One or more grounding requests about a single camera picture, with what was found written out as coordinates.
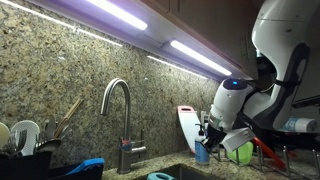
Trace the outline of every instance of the white cutting board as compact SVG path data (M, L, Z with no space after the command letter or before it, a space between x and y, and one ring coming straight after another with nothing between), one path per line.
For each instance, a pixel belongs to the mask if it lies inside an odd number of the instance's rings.
M186 138L191 152L195 153L195 137L198 136L200 130L200 120L191 106L178 106L178 115L181 128Z

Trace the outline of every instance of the bottle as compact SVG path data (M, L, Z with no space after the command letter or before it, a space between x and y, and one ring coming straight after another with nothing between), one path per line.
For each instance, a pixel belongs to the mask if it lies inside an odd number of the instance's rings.
M287 123L279 131L284 132L315 132L317 130L317 121L309 118L290 117Z
M200 165L209 165L209 153L202 145L202 141L206 139L202 124L196 124L200 126L198 136L195 137L195 151L196 151L196 163Z

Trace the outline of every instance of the granite countertop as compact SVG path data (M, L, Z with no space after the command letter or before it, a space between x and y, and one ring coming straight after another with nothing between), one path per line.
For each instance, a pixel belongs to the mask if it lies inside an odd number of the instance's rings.
M147 175L161 171L175 165L181 165L188 169L192 169L206 176L219 177L221 179L288 179L283 175L271 172L260 172L251 165L238 166L233 162L218 162L215 158L210 158L209 166L201 166L196 164L194 155L189 151L169 154L162 157L138 162L132 164L132 171L128 174L119 175L115 169L103 172L103 180L112 179L147 179Z

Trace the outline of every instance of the white plate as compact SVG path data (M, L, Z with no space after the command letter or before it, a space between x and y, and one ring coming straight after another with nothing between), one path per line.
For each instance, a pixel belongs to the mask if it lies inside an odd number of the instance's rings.
M0 122L0 149L7 144L10 137L9 128Z

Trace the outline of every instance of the soap dispenser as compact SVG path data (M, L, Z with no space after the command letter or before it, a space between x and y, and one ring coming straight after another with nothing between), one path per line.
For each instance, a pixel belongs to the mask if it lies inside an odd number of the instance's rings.
M202 141L206 139L206 136L203 132L203 125L196 124L200 126L200 130L198 132L198 136L195 137L195 151L196 151L196 163L200 165L208 165L209 164L209 153L202 145Z

